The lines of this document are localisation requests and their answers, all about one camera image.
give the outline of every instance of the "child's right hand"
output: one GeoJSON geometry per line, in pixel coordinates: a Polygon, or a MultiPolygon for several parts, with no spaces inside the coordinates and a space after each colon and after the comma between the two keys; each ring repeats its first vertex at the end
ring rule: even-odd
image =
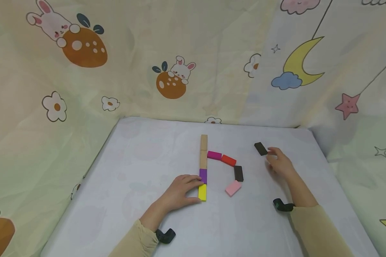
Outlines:
{"type": "Polygon", "coordinates": [[[282,178],[288,179],[293,174],[296,174],[296,170],[293,167],[293,163],[291,160],[276,147],[269,147],[270,151],[268,152],[268,156],[266,159],[268,160],[271,168],[276,171],[282,178]]]}

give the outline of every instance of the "table surface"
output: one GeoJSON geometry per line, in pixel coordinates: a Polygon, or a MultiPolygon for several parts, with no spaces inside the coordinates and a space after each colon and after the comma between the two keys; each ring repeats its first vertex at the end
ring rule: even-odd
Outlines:
{"type": "Polygon", "coordinates": [[[259,141],[293,161],[355,256],[378,256],[309,130],[140,117],[118,122],[41,256],[107,256],[176,176],[199,173],[201,134],[208,135],[209,151],[243,167],[242,188],[230,198],[224,190],[234,181],[233,168],[208,159],[207,201],[165,218],[160,229],[177,235],[155,257],[303,256],[288,214],[272,205],[290,198],[253,146],[259,141]]]}

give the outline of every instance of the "purple block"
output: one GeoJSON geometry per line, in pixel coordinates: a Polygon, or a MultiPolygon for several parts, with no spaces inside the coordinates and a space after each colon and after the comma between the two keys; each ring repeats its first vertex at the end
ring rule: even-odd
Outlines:
{"type": "Polygon", "coordinates": [[[207,184],[207,169],[201,168],[199,172],[199,177],[202,178],[204,184],[207,184]]]}
{"type": "Polygon", "coordinates": [[[220,161],[221,160],[221,153],[219,152],[212,152],[212,151],[208,151],[207,152],[207,158],[209,159],[213,159],[213,160],[218,160],[220,161]]]}

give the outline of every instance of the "finger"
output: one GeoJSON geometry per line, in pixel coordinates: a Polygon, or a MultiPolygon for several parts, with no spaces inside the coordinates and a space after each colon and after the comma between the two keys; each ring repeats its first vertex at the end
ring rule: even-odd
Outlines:
{"type": "Polygon", "coordinates": [[[277,159],[271,155],[266,156],[266,160],[269,162],[270,165],[274,165],[275,162],[277,162],[277,159]]]}
{"type": "Polygon", "coordinates": [[[280,157],[280,156],[283,156],[283,152],[282,150],[280,150],[280,148],[277,148],[277,147],[268,147],[268,149],[272,152],[274,152],[274,154],[277,156],[277,157],[280,157]]]}
{"type": "Polygon", "coordinates": [[[194,205],[195,203],[201,203],[200,198],[197,197],[189,197],[186,198],[185,205],[194,205]]]}
{"type": "Polygon", "coordinates": [[[184,175],[180,175],[180,176],[177,176],[174,180],[183,180],[184,178],[186,178],[187,176],[190,176],[189,174],[184,174],[184,175]]]}
{"type": "Polygon", "coordinates": [[[185,178],[183,178],[182,182],[185,182],[185,183],[189,183],[193,180],[201,180],[202,178],[200,178],[199,176],[197,175],[188,175],[186,176],[185,178]]]}
{"type": "Polygon", "coordinates": [[[187,185],[186,192],[192,190],[195,187],[201,186],[203,184],[204,184],[203,181],[192,181],[192,182],[189,182],[189,183],[186,184],[187,185]]]}

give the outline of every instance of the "dark brown block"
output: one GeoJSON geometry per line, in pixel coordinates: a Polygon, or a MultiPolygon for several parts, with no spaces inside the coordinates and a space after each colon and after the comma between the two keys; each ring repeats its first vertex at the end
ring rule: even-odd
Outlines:
{"type": "Polygon", "coordinates": [[[242,166],[234,166],[234,179],[243,182],[243,169],[242,166]]]}
{"type": "Polygon", "coordinates": [[[266,148],[264,148],[262,143],[258,142],[254,144],[254,146],[256,147],[257,151],[261,156],[268,154],[268,152],[266,151],[266,148]]]}

